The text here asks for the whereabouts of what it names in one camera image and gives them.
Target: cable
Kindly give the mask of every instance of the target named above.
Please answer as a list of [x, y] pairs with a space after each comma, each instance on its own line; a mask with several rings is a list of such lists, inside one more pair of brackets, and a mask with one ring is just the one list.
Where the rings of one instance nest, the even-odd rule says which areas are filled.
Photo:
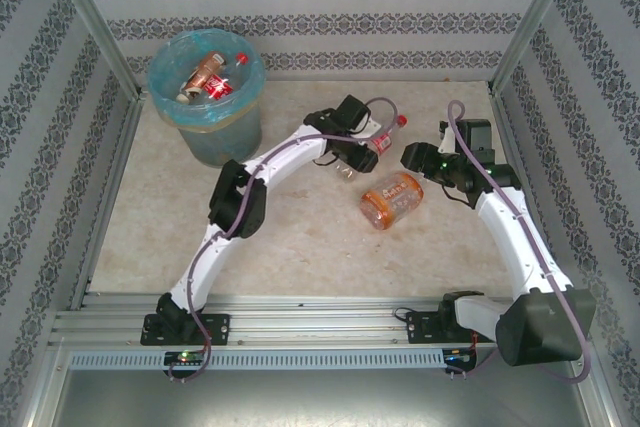
[[394, 309], [393, 313], [391, 315], [393, 315], [396, 319], [398, 319], [400, 322], [404, 322], [405, 324], [407, 323], [407, 316], [405, 314], [404, 318], [400, 317], [398, 315], [398, 311], [399, 310], [406, 310], [408, 312], [417, 312], [416, 310], [410, 309], [409, 307], [398, 307], [397, 309]]
[[314, 160], [313, 163], [316, 164], [318, 167], [328, 167], [331, 164], [335, 164], [338, 161], [338, 156], [334, 155], [333, 159], [331, 159], [329, 162], [325, 162], [324, 164], [319, 164], [317, 160]]
[[267, 155], [264, 159], [262, 159], [262, 161], [256, 166], [254, 171], [251, 173], [251, 176], [249, 177], [244, 194], [242, 195], [242, 202], [240, 203], [240, 208], [238, 209], [238, 215], [233, 221], [233, 224], [231, 224], [231, 227], [229, 227], [229, 230], [227, 230], [224, 233], [222, 231], [216, 232], [211, 237], [211, 239], [209, 239], [207, 242], [205, 242], [205, 244], [202, 247], [200, 247], [200, 250], [198, 250], [195, 257], [191, 261], [191, 265], [189, 266], [189, 272], [187, 274], [187, 305], [189, 307], [189, 313], [191, 314], [191, 317], [193, 317], [193, 320], [196, 322], [196, 325], [198, 326], [198, 328], [200, 329], [200, 332], [202, 332], [202, 335], [204, 336], [205, 343], [204, 343], [202, 352], [206, 352], [206, 360], [202, 362], [202, 365], [200, 365], [198, 370], [196, 370], [193, 374], [189, 375], [188, 377], [184, 377], [182, 379], [177, 379], [177, 377], [173, 376], [173, 367], [175, 366], [175, 364], [171, 364], [171, 366], [169, 367], [170, 380], [172, 381], [179, 380], [181, 383], [185, 384], [195, 379], [196, 377], [200, 376], [207, 368], [207, 365], [209, 365], [209, 361], [211, 360], [211, 337], [209, 336], [209, 332], [207, 331], [206, 327], [198, 317], [198, 314], [193, 307], [193, 298], [192, 298], [193, 296], [191, 292], [191, 284], [193, 283], [193, 273], [195, 271], [198, 260], [200, 260], [200, 257], [202, 257], [202, 255], [206, 252], [206, 250], [220, 237], [224, 237], [225, 239], [230, 239], [233, 233], [236, 231], [236, 229], [240, 225], [240, 222], [242, 222], [244, 213], [247, 210], [247, 204], [249, 202], [249, 195], [251, 193], [251, 188], [253, 187], [253, 183], [255, 182], [258, 174], [262, 171], [262, 169], [264, 169], [266, 164], [268, 164], [274, 157], [276, 157], [282, 151], [288, 149], [292, 145], [297, 145], [307, 140], [325, 139], [325, 140], [338, 140], [341, 142], [360, 143], [360, 142], [367, 142], [369, 140], [377, 139], [379, 137], [378, 132], [380, 131], [382, 131], [383, 133], [390, 132], [391, 129], [398, 122], [398, 107], [391, 99], [387, 97], [374, 97], [373, 99], [369, 99], [365, 103], [365, 105], [369, 106], [370, 104], [374, 102], [379, 102], [379, 101], [386, 102], [387, 104], [389, 104], [389, 106], [393, 110], [393, 118], [387, 125], [378, 129], [378, 131], [375, 132], [373, 135], [370, 135], [369, 137], [358, 138], [358, 139], [355, 139], [353, 137], [341, 136], [341, 135], [326, 135], [326, 134], [303, 135], [302, 137], [298, 137], [297, 139], [291, 139], [290, 141], [280, 145], [278, 148], [274, 149], [269, 155]]
[[[457, 117], [454, 117], [453, 108], [456, 105], [460, 107], [460, 114], [458, 114]], [[462, 135], [458, 130], [458, 126], [456, 125], [456, 121], [462, 119], [462, 117], [464, 116], [464, 112], [465, 112], [465, 107], [462, 102], [460, 102], [459, 100], [452, 100], [451, 102], [449, 102], [449, 105], [447, 107], [447, 117], [449, 119], [449, 126], [451, 127], [451, 129], [453, 129], [453, 133], [456, 136], [456, 141], [458, 142], [458, 145], [460, 145], [460, 147], [462, 148], [462, 151], [465, 153], [467, 158], [471, 161], [471, 163], [475, 166], [475, 168], [478, 169], [480, 174], [487, 180], [487, 182], [489, 182], [489, 185], [491, 185], [493, 190], [500, 196], [502, 201], [507, 205], [507, 207], [509, 207], [509, 210], [511, 210], [515, 218], [518, 219], [518, 222], [520, 223], [520, 226], [522, 227], [522, 230], [524, 231], [525, 236], [527, 237], [527, 240], [529, 241], [529, 244], [533, 249], [533, 253], [536, 256], [536, 260], [540, 264], [540, 268], [545, 273], [545, 277], [547, 278], [549, 285], [551, 285], [551, 288], [553, 289], [554, 294], [558, 298], [560, 305], [562, 305], [563, 310], [567, 314], [569, 322], [571, 323], [571, 327], [573, 327], [573, 330], [576, 336], [578, 337], [578, 342], [580, 342], [580, 348], [582, 349], [582, 356], [583, 356], [583, 367], [582, 367], [582, 372], [580, 372], [579, 375], [577, 375], [576, 377], [565, 377], [563, 375], [556, 374], [555, 372], [551, 372], [548, 369], [544, 369], [544, 370], [548, 372], [550, 375], [552, 375], [553, 377], [570, 384], [577, 384], [579, 382], [582, 382], [589, 376], [589, 372], [591, 371], [591, 351], [589, 350], [587, 339], [582, 333], [582, 328], [580, 327], [580, 323], [578, 322], [578, 319], [576, 318], [575, 314], [571, 310], [571, 306], [569, 305], [569, 303], [567, 302], [567, 299], [565, 298], [564, 294], [560, 290], [560, 286], [558, 285], [556, 280], [553, 278], [553, 272], [547, 265], [544, 255], [540, 251], [540, 247], [538, 247], [538, 243], [536, 242], [535, 237], [533, 236], [533, 233], [529, 228], [529, 224], [523, 217], [522, 212], [518, 210], [518, 208], [511, 201], [511, 199], [509, 199], [507, 194], [502, 190], [502, 188], [500, 188], [497, 182], [493, 180], [493, 178], [482, 167], [482, 164], [480, 164], [478, 159], [475, 158], [475, 156], [473, 155], [469, 147], [467, 147], [467, 144], [465, 144], [464, 139], [462, 138]]]
[[471, 355], [478, 355], [476, 352], [476, 347], [478, 346], [478, 333], [475, 330], [471, 331], [471, 347], [469, 350], [471, 351]]
[[469, 372], [467, 372], [467, 377], [473, 377], [474, 375], [478, 375], [478, 372], [481, 371], [482, 369], [485, 369], [487, 365], [489, 365], [489, 362], [493, 361], [493, 359], [498, 357], [499, 353], [500, 351], [497, 348], [494, 349], [494, 351], [491, 352], [491, 354], [489, 354], [489, 356], [486, 359], [484, 359], [480, 365], [477, 365], [473, 370], [470, 370]]
[[444, 192], [444, 195], [447, 197], [447, 199], [453, 200], [454, 202], [460, 202], [462, 205], [466, 205], [470, 209], [473, 209], [473, 207], [471, 207], [471, 204], [469, 202], [467, 202], [466, 200], [458, 199], [456, 197], [453, 197], [451, 194], [449, 194], [449, 192], [447, 192], [447, 189], [445, 188], [444, 184], [440, 184], [440, 186], [442, 187], [442, 191]]

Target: beige floor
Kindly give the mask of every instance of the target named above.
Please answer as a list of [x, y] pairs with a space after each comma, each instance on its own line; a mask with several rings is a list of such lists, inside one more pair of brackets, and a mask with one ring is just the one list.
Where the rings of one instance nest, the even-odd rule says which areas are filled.
[[[336, 107], [346, 94], [392, 98], [408, 119], [394, 148], [372, 174], [352, 184], [330, 168], [302, 167], [269, 193], [267, 218], [223, 268], [213, 292], [237, 295], [440, 296], [479, 289], [508, 296], [495, 244], [467, 207], [425, 185], [416, 211], [386, 232], [358, 210], [361, 193], [402, 168], [406, 144], [439, 143], [438, 122], [449, 100], [467, 105], [468, 118], [493, 120], [486, 85], [420, 82], [269, 82], [262, 99], [260, 152], [290, 135], [305, 113]], [[373, 106], [377, 118], [388, 107]], [[494, 128], [494, 145], [504, 159]], [[91, 289], [165, 292], [198, 247], [218, 170], [198, 163], [179, 133], [145, 105]]]

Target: juice bottle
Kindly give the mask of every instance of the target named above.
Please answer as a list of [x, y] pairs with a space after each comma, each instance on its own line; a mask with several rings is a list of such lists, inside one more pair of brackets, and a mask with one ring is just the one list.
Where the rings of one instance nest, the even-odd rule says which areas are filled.
[[376, 229], [386, 230], [420, 205], [423, 196], [416, 179], [396, 172], [362, 195], [360, 210]]
[[[395, 132], [405, 125], [407, 125], [407, 118], [404, 115], [399, 115], [396, 124], [391, 128], [391, 130], [386, 134], [382, 134], [376, 139], [368, 141], [367, 147], [373, 150], [376, 154], [378, 154], [378, 157], [380, 157], [391, 148], [392, 138], [395, 136]], [[358, 175], [358, 172], [356, 170], [354, 170], [341, 160], [337, 162], [335, 171], [338, 173], [338, 177], [340, 177], [345, 182], [351, 182]]]

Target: aluminum frame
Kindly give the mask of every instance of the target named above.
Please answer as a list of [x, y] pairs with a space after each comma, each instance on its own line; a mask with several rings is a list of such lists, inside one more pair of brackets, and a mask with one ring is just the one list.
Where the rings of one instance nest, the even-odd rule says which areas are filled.
[[515, 69], [522, 53], [529, 43], [529, 39], [533, 37], [535, 30], [538, 28], [542, 17], [546, 13], [547, 9], [551, 5], [553, 0], [533, 0], [529, 5], [527, 11], [522, 17], [522, 21], [516, 29], [509, 46], [507, 47], [496, 73], [489, 82], [492, 92], [500, 92], [511, 76], [511, 73]]
[[[143, 347], [139, 344], [142, 319], [152, 311], [156, 297], [149, 295], [89, 294], [80, 311], [58, 312], [48, 349], [27, 406], [24, 427], [53, 425], [65, 380], [75, 352], [161, 352], [185, 346]], [[510, 299], [495, 299], [510, 302]], [[234, 319], [228, 353], [296, 350], [385, 351], [402, 353], [464, 347], [460, 344], [409, 344], [406, 326], [391, 314], [399, 306], [432, 310], [439, 299], [222, 297], [210, 296], [206, 311], [227, 312]], [[482, 344], [484, 352], [494, 344]], [[591, 425], [620, 426], [602, 369], [594, 354], [593, 371], [578, 389]], [[582, 366], [571, 364], [574, 372]], [[134, 365], [122, 369], [136, 370]]]
[[127, 165], [129, 153], [131, 152], [133, 139], [136, 135], [144, 101], [144, 96], [136, 95], [129, 103], [122, 131], [123, 135], [120, 140], [120, 145], [117, 147], [113, 170], [105, 187], [105, 200], [100, 206], [98, 225], [95, 235], [91, 239], [87, 249], [87, 260], [80, 272], [78, 288], [73, 293], [70, 305], [71, 310], [78, 310], [82, 305], [82, 299], [85, 295], [89, 279], [93, 275], [96, 265], [98, 264], [98, 257], [100, 256], [100, 250], [102, 248], [104, 238], [107, 235], [107, 228], [109, 226], [109, 221], [111, 220], [111, 213], [113, 212], [113, 207], [116, 203], [116, 197], [118, 196], [120, 183], [122, 182], [122, 177], [124, 175], [124, 169]]
[[133, 75], [131, 67], [120, 51], [111, 30], [107, 26], [94, 0], [72, 0], [76, 10], [84, 20], [89, 32], [100, 47], [102, 55], [107, 59], [111, 70], [115, 73], [120, 85], [127, 93], [128, 99], [137, 98], [140, 86]]
[[[513, 132], [511, 131], [511, 128], [509, 127], [508, 122], [505, 119], [506, 114], [504, 105], [502, 104], [502, 99], [498, 95], [496, 95], [495, 92], [492, 92], [491, 89], [489, 89], [489, 101], [491, 102], [491, 108], [496, 120], [496, 127], [498, 128], [498, 133], [500, 134], [500, 142], [502, 143], [502, 149], [504, 150], [504, 155], [506, 157], [507, 163], [511, 167], [513, 167], [513, 170], [515, 170], [516, 175], [520, 180], [520, 184], [522, 185], [522, 190], [524, 191], [525, 198], [532, 199], [533, 194], [531, 192], [529, 178], [525, 173], [522, 158], [518, 153], [518, 145], [516, 143], [516, 139], [513, 135]], [[542, 221], [540, 220], [538, 209], [529, 209], [529, 214], [531, 215], [536, 228], [540, 232], [543, 232]]]

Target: red bottle cap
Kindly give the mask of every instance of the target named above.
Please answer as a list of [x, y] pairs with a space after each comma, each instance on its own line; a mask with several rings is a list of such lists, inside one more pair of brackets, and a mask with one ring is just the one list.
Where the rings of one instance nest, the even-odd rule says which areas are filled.
[[242, 65], [245, 65], [247, 62], [249, 62], [249, 57], [247, 57], [247, 54], [245, 54], [244, 52], [239, 52], [238, 55], [236, 55], [236, 60]]

